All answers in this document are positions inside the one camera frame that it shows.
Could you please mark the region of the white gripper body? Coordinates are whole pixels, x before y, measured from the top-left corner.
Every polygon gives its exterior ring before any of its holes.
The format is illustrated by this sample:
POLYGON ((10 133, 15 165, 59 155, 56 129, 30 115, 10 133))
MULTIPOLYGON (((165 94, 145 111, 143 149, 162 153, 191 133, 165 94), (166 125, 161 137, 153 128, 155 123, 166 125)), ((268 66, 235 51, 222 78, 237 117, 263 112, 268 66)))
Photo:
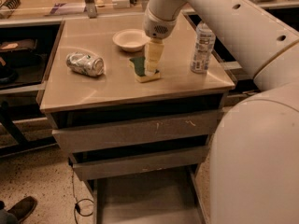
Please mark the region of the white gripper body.
POLYGON ((143 28, 146 35, 150 38, 166 39, 168 38, 177 20, 164 21, 156 17, 147 7, 144 14, 143 28))

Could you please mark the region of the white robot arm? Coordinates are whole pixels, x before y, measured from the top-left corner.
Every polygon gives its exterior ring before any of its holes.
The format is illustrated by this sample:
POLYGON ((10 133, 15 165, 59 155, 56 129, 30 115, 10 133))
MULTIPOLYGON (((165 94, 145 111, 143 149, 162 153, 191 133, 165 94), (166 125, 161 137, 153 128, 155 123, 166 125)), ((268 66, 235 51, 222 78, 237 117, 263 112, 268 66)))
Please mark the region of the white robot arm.
POLYGON ((210 149, 210 224, 299 224, 299 33, 250 0, 149 0, 148 36, 184 5, 258 93, 221 119, 210 149))

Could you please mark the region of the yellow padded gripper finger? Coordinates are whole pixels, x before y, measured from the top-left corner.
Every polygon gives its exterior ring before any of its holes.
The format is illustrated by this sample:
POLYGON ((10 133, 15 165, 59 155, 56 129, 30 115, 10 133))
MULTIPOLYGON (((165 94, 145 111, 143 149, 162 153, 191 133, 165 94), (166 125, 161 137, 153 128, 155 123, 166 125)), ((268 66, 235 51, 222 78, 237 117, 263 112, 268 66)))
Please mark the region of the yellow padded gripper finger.
POLYGON ((158 38, 152 38, 149 42, 149 73, 151 75, 153 75, 156 72, 156 68, 162 56, 163 50, 163 40, 158 38))
POLYGON ((144 52, 144 56, 145 56, 145 61, 144 61, 144 68, 145 68, 145 74, 149 74, 151 72, 150 70, 150 42, 148 42, 145 45, 145 52, 144 52))

